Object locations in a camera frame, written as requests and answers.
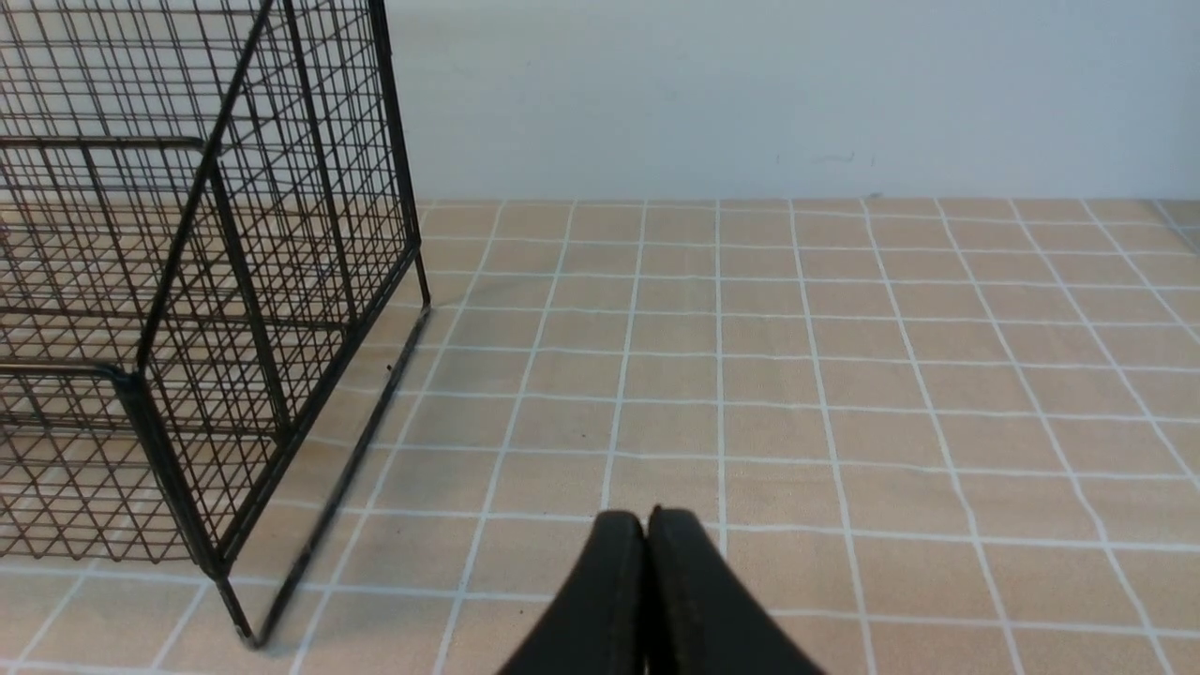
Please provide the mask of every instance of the beige floor tile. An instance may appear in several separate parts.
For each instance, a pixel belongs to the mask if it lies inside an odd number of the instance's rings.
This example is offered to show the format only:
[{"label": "beige floor tile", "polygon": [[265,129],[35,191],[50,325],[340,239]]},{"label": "beige floor tile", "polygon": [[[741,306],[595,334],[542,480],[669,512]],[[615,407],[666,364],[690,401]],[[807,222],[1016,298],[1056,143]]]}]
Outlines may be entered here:
[{"label": "beige floor tile", "polygon": [[1030,225],[1027,228],[1030,237],[1043,251],[1109,253],[1117,250],[1104,228],[1096,223]]},{"label": "beige floor tile", "polygon": [[809,356],[809,329],[803,318],[726,316],[721,318],[725,354]]},{"label": "beige floor tile", "polygon": [[[842,466],[854,530],[967,534],[967,514],[948,473]],[[905,504],[898,509],[896,504]]]},{"label": "beige floor tile", "polygon": [[733,525],[841,527],[828,465],[726,461],[725,495]]},{"label": "beige floor tile", "polygon": [[965,251],[1032,251],[1033,243],[1025,234],[1020,223],[1012,222],[979,222],[968,220],[950,220],[950,234],[959,249]]},{"label": "beige floor tile", "polygon": [[[238,555],[233,573],[238,577],[258,579],[286,577],[296,556],[308,543],[308,536],[317,524],[318,507],[324,503],[324,495],[312,496],[310,500],[312,503],[308,507],[269,502]],[[354,534],[358,520],[356,514],[342,513],[337,516],[310,563],[305,579],[324,584],[334,578],[334,571],[337,569],[342,551]]]},{"label": "beige floor tile", "polygon": [[530,450],[607,449],[614,408],[614,404],[602,401],[526,398],[517,411],[510,446]]},{"label": "beige floor tile", "polygon": [[906,321],[918,360],[1007,362],[996,328],[980,322]]},{"label": "beige floor tile", "polygon": [[1200,473],[1200,423],[1159,423],[1158,426],[1192,473]]},{"label": "beige floor tile", "polygon": [[16,661],[20,656],[74,581],[72,577],[0,573],[0,623],[5,626],[0,658]]},{"label": "beige floor tile", "polygon": [[1099,473],[1180,473],[1148,422],[1051,419],[1050,428],[1072,468]]},{"label": "beige floor tile", "polygon": [[625,348],[629,317],[580,311],[552,311],[541,331],[541,347],[620,352]]},{"label": "beige floor tile", "polygon": [[942,414],[938,422],[958,467],[1063,471],[1054,443],[1032,414]]},{"label": "beige floor tile", "polygon": [[988,318],[974,286],[900,283],[892,291],[905,318]]},{"label": "beige floor tile", "polygon": [[1200,325],[1200,289],[1160,291],[1159,294],[1182,321]]},{"label": "beige floor tile", "polygon": [[894,281],[968,281],[953,251],[881,251],[887,276]]},{"label": "beige floor tile", "polygon": [[788,249],[721,249],[722,279],[798,279]]},{"label": "beige floor tile", "polygon": [[434,207],[425,214],[421,231],[428,237],[482,237],[496,227],[494,207]]},{"label": "beige floor tile", "polygon": [[827,459],[829,452],[821,412],[754,405],[726,406],[725,454]]},{"label": "beige floor tile", "polygon": [[944,466],[926,413],[830,411],[829,422],[842,461]]},{"label": "beige floor tile", "polygon": [[839,251],[832,249],[800,250],[800,273],[806,280],[854,279],[878,281],[882,279],[875,251]]},{"label": "beige floor tile", "polygon": [[1175,225],[1200,225],[1200,201],[1166,199],[1160,205],[1170,216],[1170,222]]},{"label": "beige floor tile", "polygon": [[856,610],[841,534],[732,531],[727,560],[767,609]]},{"label": "beige floor tile", "polygon": [[1013,204],[1025,222],[1092,222],[1079,199],[1016,199]]},{"label": "beige floor tile", "polygon": [[1021,364],[1102,365],[1108,357],[1086,325],[1049,323],[1002,323],[1013,357]]},{"label": "beige floor tile", "polygon": [[646,211],[646,240],[664,244],[713,244],[716,211],[650,207]]},{"label": "beige floor tile", "polygon": [[870,614],[996,619],[971,544],[856,537],[854,554]]},{"label": "beige floor tile", "polygon": [[716,352],[715,315],[638,313],[630,348],[635,352]]},{"label": "beige floor tile", "polygon": [[880,249],[953,249],[942,219],[888,217],[871,219],[871,233]]},{"label": "beige floor tile", "polygon": [[1200,639],[1159,638],[1176,675],[1200,674]]},{"label": "beige floor tile", "polygon": [[726,401],[787,405],[820,401],[809,359],[726,358],[722,371]]},{"label": "beige floor tile", "polygon": [[817,353],[822,358],[908,358],[899,322],[815,318],[812,334],[817,341]]},{"label": "beige floor tile", "polygon": [[1156,628],[1200,631],[1200,613],[1190,589],[1200,554],[1117,551],[1117,562]]},{"label": "beige floor tile", "polygon": [[463,310],[450,335],[456,347],[533,347],[540,311]]},{"label": "beige floor tile", "polygon": [[1014,633],[1028,675],[1162,671],[1153,645],[1140,635],[1024,629]]},{"label": "beige floor tile", "polygon": [[1153,414],[1196,419],[1200,413],[1200,372],[1127,371],[1126,377]]},{"label": "beige floor tile", "polygon": [[[288,466],[287,473],[275,489],[275,496],[282,500],[308,501],[320,503],[330,494],[334,483],[350,456],[350,448],[308,440],[296,452],[295,459]],[[359,467],[359,479],[342,502],[347,507],[366,506],[374,489],[374,477],[383,470],[388,450],[377,447],[367,450]]]},{"label": "beige floor tile", "polygon": [[872,216],[929,216],[938,217],[937,203],[932,199],[875,197],[866,199],[866,210]]},{"label": "beige floor tile", "polygon": [[1200,287],[1200,261],[1195,256],[1132,253],[1129,258],[1153,286]]},{"label": "beige floor tile", "polygon": [[1166,226],[1109,225],[1105,227],[1127,253],[1182,253],[1194,255],[1187,239],[1178,231]]},{"label": "beige floor tile", "polygon": [[559,310],[626,311],[632,299],[632,279],[560,276],[550,306]]},{"label": "beige floor tile", "polygon": [[1140,222],[1160,225],[1166,219],[1148,199],[1088,199],[1087,208],[1100,222]]},{"label": "beige floor tile", "polygon": [[827,673],[866,675],[863,629],[858,621],[818,616],[776,616],[775,623]]},{"label": "beige floor tile", "polygon": [[875,622],[871,643],[880,675],[1015,673],[1000,628]]},{"label": "beige floor tile", "polygon": [[335,593],[300,671],[428,671],[451,604],[445,598]]},{"label": "beige floor tile", "polygon": [[400,380],[401,392],[420,392],[425,389],[425,381],[430,376],[430,369],[433,368],[433,360],[437,359],[439,347],[436,346],[418,346],[416,351],[413,352],[413,358],[408,362],[404,368],[404,376]]},{"label": "beige floor tile", "polygon": [[421,253],[432,271],[475,271],[486,247],[481,239],[430,239],[421,243]]},{"label": "beige floor tile", "polygon": [[643,279],[637,285],[640,312],[714,312],[716,282],[709,279]]},{"label": "beige floor tile", "polygon": [[1072,288],[1087,321],[1148,323],[1174,321],[1154,293],[1146,288]]},{"label": "beige floor tile", "polygon": [[570,244],[563,258],[563,274],[620,274],[637,271],[634,244]]},{"label": "beige floor tile", "polygon": [[792,199],[797,213],[854,215],[863,213],[862,199]]},{"label": "beige floor tile", "polygon": [[404,443],[498,448],[504,442],[515,399],[463,399],[426,395],[416,407]]},{"label": "beige floor tile", "polygon": [[562,239],[566,233],[570,204],[510,202],[500,210],[497,237],[520,239]]},{"label": "beige floor tile", "polygon": [[712,357],[629,357],[625,398],[703,400],[716,398],[716,359]]},{"label": "beige floor tile", "polygon": [[1024,539],[1096,540],[1092,516],[1067,478],[960,476],[979,534]]},{"label": "beige floor tile", "polygon": [[[89,579],[62,608],[28,658],[148,668],[198,589],[194,584]],[[126,620],[113,621],[118,609]]]},{"label": "beige floor tile", "polygon": [[725,313],[804,313],[804,295],[794,281],[721,281],[721,311]]},{"label": "beige floor tile", "polygon": [[1200,491],[1189,480],[1080,480],[1114,542],[1200,543]]},{"label": "beige floor tile", "polygon": [[984,546],[1013,621],[1138,626],[1138,613],[1103,551]]},{"label": "beige floor tile", "polygon": [[721,244],[750,244],[755,246],[792,245],[792,216],[787,204],[778,211],[721,211]]},{"label": "beige floor tile", "polygon": [[1021,369],[1050,414],[1138,414],[1141,410],[1115,370],[1032,368]]},{"label": "beige floor tile", "polygon": [[880,282],[805,282],[809,313],[814,316],[895,316],[888,287]]},{"label": "beige floor tile", "polygon": [[870,249],[871,237],[858,215],[798,213],[796,243],[805,249]]},{"label": "beige floor tile", "polygon": [[1013,220],[1016,214],[1008,199],[982,199],[974,197],[958,197],[949,199],[937,199],[942,207],[942,213],[947,217],[978,217],[989,220]]},{"label": "beige floor tile", "polygon": [[1182,325],[1099,325],[1096,331],[1122,366],[1200,368],[1200,341]]},{"label": "beige floor tile", "polygon": [[557,396],[614,398],[622,360],[620,354],[538,352],[526,392]]},{"label": "beige floor tile", "polygon": [[442,352],[430,389],[454,394],[517,395],[530,352],[492,352],[449,347]]},{"label": "beige floor tile", "polygon": [[715,276],[716,249],[647,244],[641,273],[648,276]]},{"label": "beige floor tile", "polygon": [[396,453],[374,506],[478,512],[484,508],[496,456],[494,452],[403,449]]},{"label": "beige floor tile", "polygon": [[[234,587],[252,621],[263,616],[274,597],[274,589],[270,586],[235,584]],[[167,652],[162,668],[176,673],[221,675],[289,673],[319,601],[318,592],[298,592],[288,603],[288,610],[283,614],[271,641],[262,650],[251,651],[238,643],[221,596],[215,589],[208,589],[204,599],[196,608],[196,614],[188,619],[175,644]]]},{"label": "beige floor tile", "polygon": [[984,286],[983,297],[997,321],[1079,321],[1062,288]]},{"label": "beige floor tile", "polygon": [[467,306],[540,310],[550,298],[552,281],[548,276],[481,275]]},{"label": "beige floor tile", "polygon": [[554,595],[583,549],[592,525],[491,519],[484,526],[470,590]]},{"label": "beige floor tile", "polygon": [[562,252],[563,245],[557,241],[492,241],[481,269],[506,274],[553,274]]},{"label": "beige floor tile", "polygon": [[925,407],[908,364],[821,362],[821,380],[832,406],[919,410]]},{"label": "beige floor tile", "polygon": [[716,406],[626,402],[617,449],[636,454],[716,454]]},{"label": "beige floor tile", "polygon": [[1122,255],[1048,253],[1063,283],[1141,285],[1138,270]]},{"label": "beige floor tile", "polygon": [[473,518],[370,515],[340,583],[454,590],[467,562],[475,524]]},{"label": "beige floor tile", "polygon": [[1024,281],[1028,283],[1054,283],[1055,276],[1050,265],[1037,253],[962,253],[976,281]]},{"label": "beige floor tile", "polygon": [[464,602],[450,640],[444,673],[488,675],[498,671],[529,634],[545,609],[542,603]]},{"label": "beige floor tile", "polygon": [[634,241],[642,237],[641,207],[575,207],[571,239],[575,241]]},{"label": "beige floor tile", "polygon": [[1032,401],[1016,369],[1008,365],[923,364],[922,377],[934,407],[984,412],[1028,412]]},{"label": "beige floor tile", "polygon": [[686,508],[702,521],[715,521],[716,461],[635,459],[613,461],[608,508],[648,514],[655,506]]},{"label": "beige floor tile", "polygon": [[592,515],[600,506],[605,464],[599,454],[508,454],[492,510]]}]

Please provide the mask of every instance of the tiled floor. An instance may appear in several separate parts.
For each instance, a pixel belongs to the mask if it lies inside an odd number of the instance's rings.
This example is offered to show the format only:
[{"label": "tiled floor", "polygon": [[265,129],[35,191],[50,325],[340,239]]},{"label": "tiled floor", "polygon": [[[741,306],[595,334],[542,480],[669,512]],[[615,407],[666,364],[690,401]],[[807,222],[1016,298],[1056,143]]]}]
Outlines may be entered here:
[{"label": "tiled floor", "polygon": [[[1200,673],[1200,203],[422,215],[437,313],[271,649],[188,565],[6,557],[0,665],[490,673],[596,510],[664,502],[834,674]],[[235,568],[251,598],[415,297]]]}]

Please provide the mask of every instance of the white wall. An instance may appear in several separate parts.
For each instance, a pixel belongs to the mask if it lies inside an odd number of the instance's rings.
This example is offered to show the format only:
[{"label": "white wall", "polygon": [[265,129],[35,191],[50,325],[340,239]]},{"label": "white wall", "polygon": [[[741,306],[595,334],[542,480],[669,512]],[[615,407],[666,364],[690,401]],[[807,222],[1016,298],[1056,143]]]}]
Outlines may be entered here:
[{"label": "white wall", "polygon": [[388,0],[422,198],[1200,197],[1198,0]]}]

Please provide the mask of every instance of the wire mesh panel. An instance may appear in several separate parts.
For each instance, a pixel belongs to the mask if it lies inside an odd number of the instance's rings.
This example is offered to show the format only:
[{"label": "wire mesh panel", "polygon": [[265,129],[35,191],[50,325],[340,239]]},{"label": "wire mesh panel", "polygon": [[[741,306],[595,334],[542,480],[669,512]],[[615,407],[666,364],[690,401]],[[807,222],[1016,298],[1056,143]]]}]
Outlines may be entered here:
[{"label": "wire mesh panel", "polygon": [[389,54],[378,0],[0,7],[0,554],[227,575],[427,298]]}]

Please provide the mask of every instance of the wire cage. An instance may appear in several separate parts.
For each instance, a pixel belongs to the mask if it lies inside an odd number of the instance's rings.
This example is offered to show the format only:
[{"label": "wire cage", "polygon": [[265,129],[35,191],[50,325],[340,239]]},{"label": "wire cage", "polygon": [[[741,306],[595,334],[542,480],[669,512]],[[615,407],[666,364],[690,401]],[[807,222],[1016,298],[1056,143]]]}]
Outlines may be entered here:
[{"label": "wire cage", "polygon": [[[190,558],[251,645],[430,295],[382,0],[0,7],[0,555]],[[388,297],[422,311],[257,632],[229,571]]]}]

